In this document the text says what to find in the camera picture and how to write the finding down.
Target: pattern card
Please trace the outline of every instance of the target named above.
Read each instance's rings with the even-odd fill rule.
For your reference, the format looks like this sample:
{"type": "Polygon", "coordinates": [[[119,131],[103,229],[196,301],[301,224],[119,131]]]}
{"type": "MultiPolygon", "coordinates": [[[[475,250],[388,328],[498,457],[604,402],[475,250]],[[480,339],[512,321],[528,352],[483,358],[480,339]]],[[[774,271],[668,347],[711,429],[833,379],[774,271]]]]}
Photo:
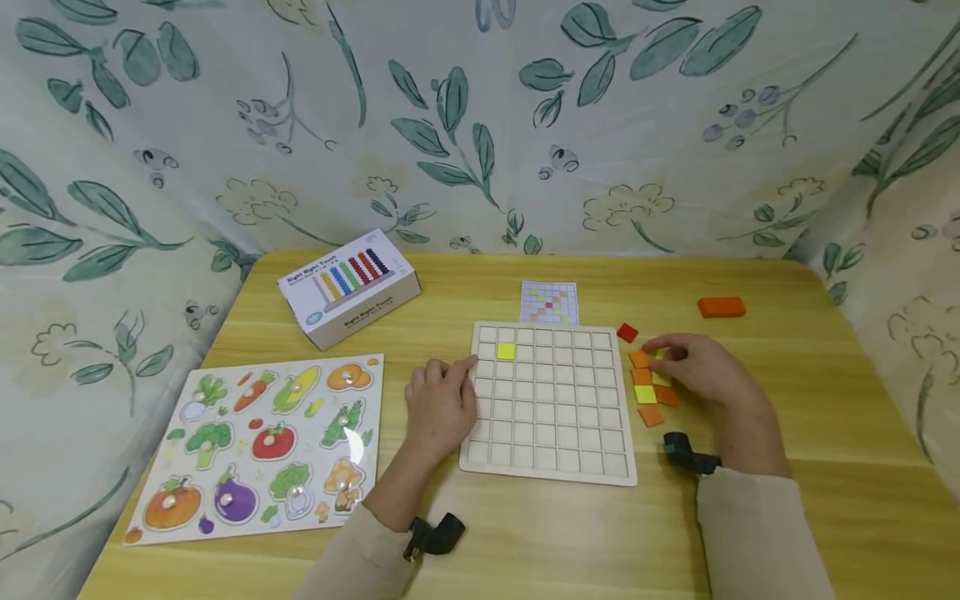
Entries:
{"type": "Polygon", "coordinates": [[[609,327],[477,322],[477,423],[460,468],[636,485],[616,333],[609,327]]]}
{"type": "Polygon", "coordinates": [[[339,527],[376,479],[383,354],[191,372],[125,544],[339,527]]]}
{"type": "Polygon", "coordinates": [[[580,324],[577,284],[523,281],[520,292],[520,320],[523,323],[580,324]]]}

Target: yellow square tile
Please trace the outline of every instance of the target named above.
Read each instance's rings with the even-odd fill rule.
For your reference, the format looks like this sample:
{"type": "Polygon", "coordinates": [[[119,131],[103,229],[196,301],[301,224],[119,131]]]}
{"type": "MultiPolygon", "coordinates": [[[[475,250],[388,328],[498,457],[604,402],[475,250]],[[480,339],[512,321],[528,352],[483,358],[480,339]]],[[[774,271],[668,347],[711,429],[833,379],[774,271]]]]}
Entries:
{"type": "Polygon", "coordinates": [[[516,347],[513,344],[497,344],[496,345],[496,358],[497,360],[514,360],[514,354],[516,352],[516,347]]]}

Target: sleeve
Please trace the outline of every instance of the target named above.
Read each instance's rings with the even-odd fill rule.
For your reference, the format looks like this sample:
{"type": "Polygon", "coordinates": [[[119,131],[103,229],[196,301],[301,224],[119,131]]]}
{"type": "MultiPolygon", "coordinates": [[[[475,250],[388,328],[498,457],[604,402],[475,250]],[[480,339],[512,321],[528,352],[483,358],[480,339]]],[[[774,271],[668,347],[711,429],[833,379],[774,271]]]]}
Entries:
{"type": "Polygon", "coordinates": [[[391,531],[361,503],[310,567],[294,600],[394,600],[413,565],[403,559],[412,534],[391,531]]]}
{"type": "Polygon", "coordinates": [[[835,597],[792,479],[719,468],[701,478],[697,518],[716,600],[835,597]]]}

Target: finger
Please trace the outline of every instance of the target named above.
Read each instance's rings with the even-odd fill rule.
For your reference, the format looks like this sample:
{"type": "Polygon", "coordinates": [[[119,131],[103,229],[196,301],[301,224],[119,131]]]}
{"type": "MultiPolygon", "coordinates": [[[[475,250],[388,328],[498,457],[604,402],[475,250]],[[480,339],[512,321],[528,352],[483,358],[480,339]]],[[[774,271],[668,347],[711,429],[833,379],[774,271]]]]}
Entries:
{"type": "Polygon", "coordinates": [[[426,382],[439,383],[444,378],[444,361],[431,358],[426,362],[426,382]]]}

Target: colored tile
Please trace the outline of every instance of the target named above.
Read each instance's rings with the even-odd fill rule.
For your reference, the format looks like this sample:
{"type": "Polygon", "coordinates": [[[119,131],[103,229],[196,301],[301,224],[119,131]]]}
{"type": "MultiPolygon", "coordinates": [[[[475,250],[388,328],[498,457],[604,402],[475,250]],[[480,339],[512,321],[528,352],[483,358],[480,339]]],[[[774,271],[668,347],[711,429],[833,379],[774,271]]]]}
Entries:
{"type": "Polygon", "coordinates": [[[680,401],[677,398],[677,391],[673,388],[668,388],[662,385],[654,386],[654,394],[657,396],[657,402],[660,404],[666,404],[667,406],[677,407],[680,406],[680,401]]]}
{"type": "Polygon", "coordinates": [[[643,350],[637,350],[630,353],[630,362],[634,363],[634,369],[646,369],[650,366],[650,357],[643,350]]]}
{"type": "Polygon", "coordinates": [[[644,404],[636,411],[640,413],[640,418],[643,419],[643,424],[647,427],[663,423],[663,413],[660,412],[660,408],[656,404],[644,404]]]}
{"type": "Polygon", "coordinates": [[[653,385],[653,377],[649,369],[634,369],[630,371],[630,376],[634,379],[634,385],[653,385]]]}
{"type": "Polygon", "coordinates": [[[636,395],[637,404],[656,404],[657,403],[657,394],[654,392],[653,386],[635,385],[634,394],[636,395]]]}
{"type": "Polygon", "coordinates": [[[516,346],[513,344],[497,344],[496,357],[498,360],[514,360],[516,346]]]}

